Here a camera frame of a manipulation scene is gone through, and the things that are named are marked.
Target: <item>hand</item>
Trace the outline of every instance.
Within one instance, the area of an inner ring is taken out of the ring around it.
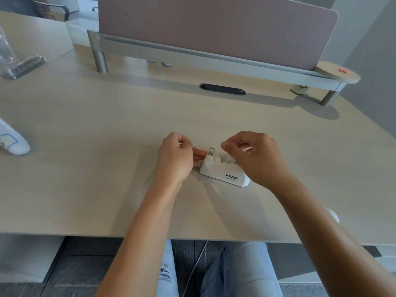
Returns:
[[[206,151],[192,147],[188,137],[172,132],[158,149],[155,177],[170,183],[181,183],[192,167],[198,166],[206,155]]]
[[[221,148],[237,161],[251,180],[273,192],[294,178],[275,140],[265,133],[241,131],[222,142]]]

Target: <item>silver metal post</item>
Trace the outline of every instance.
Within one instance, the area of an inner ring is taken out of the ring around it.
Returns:
[[[107,73],[107,63],[106,63],[106,57],[105,54],[101,51],[98,50],[93,50],[93,59],[95,59],[95,64],[96,64],[96,69],[99,73]]]
[[[329,91],[327,95],[324,96],[322,101],[319,102],[320,105],[327,107],[333,102],[334,98],[337,97],[339,92],[336,91]]]

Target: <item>logo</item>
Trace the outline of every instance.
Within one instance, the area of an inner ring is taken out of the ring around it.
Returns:
[[[232,176],[232,175],[229,175],[229,174],[226,174],[225,177],[227,177],[228,179],[235,179],[235,180],[238,179],[238,177],[235,177],[235,176]]]

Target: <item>ripped jeans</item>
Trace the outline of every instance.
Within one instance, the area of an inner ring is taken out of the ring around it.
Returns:
[[[156,297],[178,296],[175,262],[168,239]],[[266,245],[227,242],[205,274],[201,297],[283,297]]]

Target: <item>cord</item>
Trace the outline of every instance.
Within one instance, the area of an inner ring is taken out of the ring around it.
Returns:
[[[195,262],[194,268],[192,268],[192,271],[191,271],[191,273],[190,273],[189,279],[187,280],[186,288],[184,289],[184,293],[183,293],[183,295],[182,295],[181,297],[184,297],[184,294],[185,294],[186,291],[187,291],[187,287],[189,286],[189,282],[190,282],[190,279],[191,279],[191,275],[193,274],[196,265],[198,264],[199,260],[201,259],[202,254],[204,253],[204,250],[205,250],[205,247],[206,247],[207,242],[208,242],[208,241],[205,242],[204,248],[202,249],[201,253],[199,254],[199,257],[198,257],[197,261]]]

